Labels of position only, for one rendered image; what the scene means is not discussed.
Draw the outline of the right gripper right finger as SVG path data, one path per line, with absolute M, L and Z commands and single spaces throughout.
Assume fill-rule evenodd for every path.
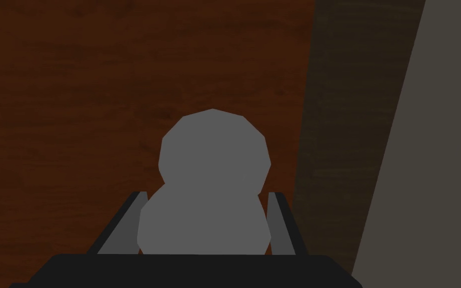
M 272 255 L 307 255 L 308 250 L 283 193 L 268 194 L 266 219 Z

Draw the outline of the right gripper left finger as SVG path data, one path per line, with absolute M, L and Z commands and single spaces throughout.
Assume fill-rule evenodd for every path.
M 147 201 L 147 192 L 133 191 L 86 253 L 137 255 L 140 213 Z

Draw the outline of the grey door knob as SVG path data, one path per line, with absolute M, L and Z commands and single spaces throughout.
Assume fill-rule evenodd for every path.
M 271 167 L 265 137 L 243 116 L 209 109 L 162 138 L 163 185 L 140 211 L 148 255 L 263 255 L 271 241 L 259 200 Z

